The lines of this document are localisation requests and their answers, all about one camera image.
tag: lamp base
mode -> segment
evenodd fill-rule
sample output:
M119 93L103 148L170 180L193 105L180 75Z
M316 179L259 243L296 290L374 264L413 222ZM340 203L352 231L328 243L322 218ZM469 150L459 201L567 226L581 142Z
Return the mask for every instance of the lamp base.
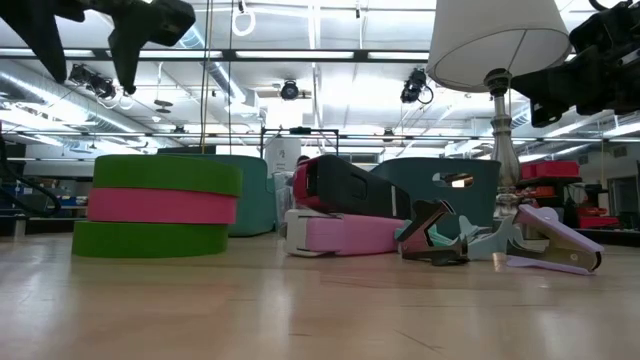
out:
M511 115L507 113L504 95L509 90L511 74L505 69L496 69L484 80L495 105L496 114L491 120L494 146L492 160L500 161L498 195L494 217L503 218L518 212L520 199L516 195L516 184L520 181L520 161L511 141Z

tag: white lamp shade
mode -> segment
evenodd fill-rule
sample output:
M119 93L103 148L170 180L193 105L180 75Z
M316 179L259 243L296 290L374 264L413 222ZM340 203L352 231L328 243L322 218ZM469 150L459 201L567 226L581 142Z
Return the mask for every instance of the white lamp shade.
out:
M465 92L486 92L494 69L513 76L560 65L571 51L554 0L439 0L429 76Z

